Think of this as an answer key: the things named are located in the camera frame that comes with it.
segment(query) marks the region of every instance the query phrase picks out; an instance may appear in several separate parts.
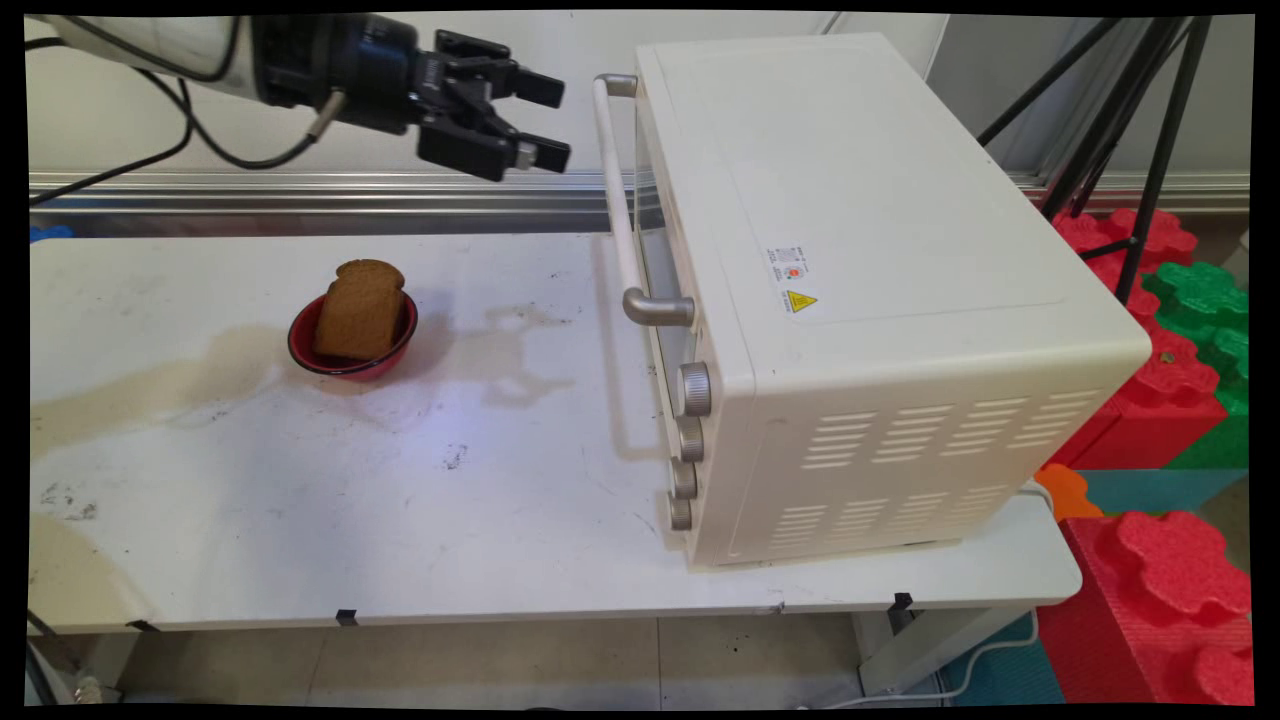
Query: red bowl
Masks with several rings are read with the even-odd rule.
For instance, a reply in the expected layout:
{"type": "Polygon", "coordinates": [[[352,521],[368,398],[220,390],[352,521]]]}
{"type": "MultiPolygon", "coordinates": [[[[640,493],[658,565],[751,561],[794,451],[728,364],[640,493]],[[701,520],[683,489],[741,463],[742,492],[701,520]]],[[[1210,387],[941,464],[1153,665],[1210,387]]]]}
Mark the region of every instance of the red bowl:
{"type": "Polygon", "coordinates": [[[333,355],[320,355],[311,350],[311,346],[315,345],[316,324],[320,323],[320,309],[324,307],[325,297],[321,295],[312,300],[311,305],[303,307],[293,319],[293,325],[289,327],[289,355],[293,356],[294,363],[319,375],[333,375],[355,382],[376,380],[399,364],[401,359],[404,357],[404,351],[408,350],[408,341],[413,337],[413,331],[417,329],[417,305],[413,304],[408,293],[404,293],[404,310],[396,323],[396,343],[392,345],[390,352],[376,360],[348,360],[333,355]]]}

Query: toast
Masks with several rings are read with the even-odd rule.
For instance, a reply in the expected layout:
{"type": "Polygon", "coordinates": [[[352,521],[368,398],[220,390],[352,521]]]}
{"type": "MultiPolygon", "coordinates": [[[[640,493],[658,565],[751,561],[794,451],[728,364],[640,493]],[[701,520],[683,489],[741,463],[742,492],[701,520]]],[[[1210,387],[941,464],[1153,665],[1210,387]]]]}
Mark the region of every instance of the toast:
{"type": "Polygon", "coordinates": [[[381,260],[352,260],[329,286],[311,350],[349,360],[376,360],[396,343],[404,306],[404,275],[381,260]]]}

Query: table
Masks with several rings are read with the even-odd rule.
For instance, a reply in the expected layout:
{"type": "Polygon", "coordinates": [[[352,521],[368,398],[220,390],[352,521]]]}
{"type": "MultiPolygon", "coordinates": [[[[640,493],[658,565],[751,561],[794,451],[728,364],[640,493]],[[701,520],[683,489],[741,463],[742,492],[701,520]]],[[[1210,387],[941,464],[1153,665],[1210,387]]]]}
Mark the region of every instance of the table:
{"type": "Polygon", "coordinates": [[[957,543],[690,571],[620,297],[593,234],[32,245],[28,606],[84,633],[881,611],[900,592],[1024,612],[1079,589],[1024,496],[957,543]],[[421,318],[371,384],[285,347],[356,258],[401,268],[421,318]]]}

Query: toaster oven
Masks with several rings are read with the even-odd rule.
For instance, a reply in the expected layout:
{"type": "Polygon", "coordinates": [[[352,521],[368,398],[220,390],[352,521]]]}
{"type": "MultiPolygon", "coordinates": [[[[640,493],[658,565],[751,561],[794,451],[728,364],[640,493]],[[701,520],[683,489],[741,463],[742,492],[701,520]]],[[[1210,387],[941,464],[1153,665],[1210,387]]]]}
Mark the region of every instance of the toaster oven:
{"type": "Polygon", "coordinates": [[[882,36],[636,65],[594,102],[690,565],[961,538],[1149,356],[882,36]],[[635,102],[632,211],[611,96],[635,102]]]}

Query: label sticker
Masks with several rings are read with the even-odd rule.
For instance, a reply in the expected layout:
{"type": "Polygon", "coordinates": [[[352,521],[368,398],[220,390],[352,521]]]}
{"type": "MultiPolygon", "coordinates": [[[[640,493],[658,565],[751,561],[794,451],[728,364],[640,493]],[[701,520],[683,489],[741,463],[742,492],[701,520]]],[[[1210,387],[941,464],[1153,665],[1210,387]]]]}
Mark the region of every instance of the label sticker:
{"type": "Polygon", "coordinates": [[[799,292],[796,292],[794,290],[788,290],[787,291],[787,300],[791,301],[791,311],[792,313],[799,313],[799,311],[804,310],[805,307],[808,307],[808,306],[810,306],[810,305],[813,305],[814,302],[818,301],[817,297],[809,297],[808,295],[800,295],[799,292]]]}
{"type": "MultiPolygon", "coordinates": [[[[804,247],[799,245],[772,247],[765,251],[765,260],[769,263],[769,274],[773,275],[778,302],[786,314],[795,316],[818,302],[822,288],[817,275],[820,273],[815,273],[804,247]]],[[[819,306],[818,310],[805,313],[805,320],[820,322],[820,315],[824,314],[823,306],[819,306]]]]}

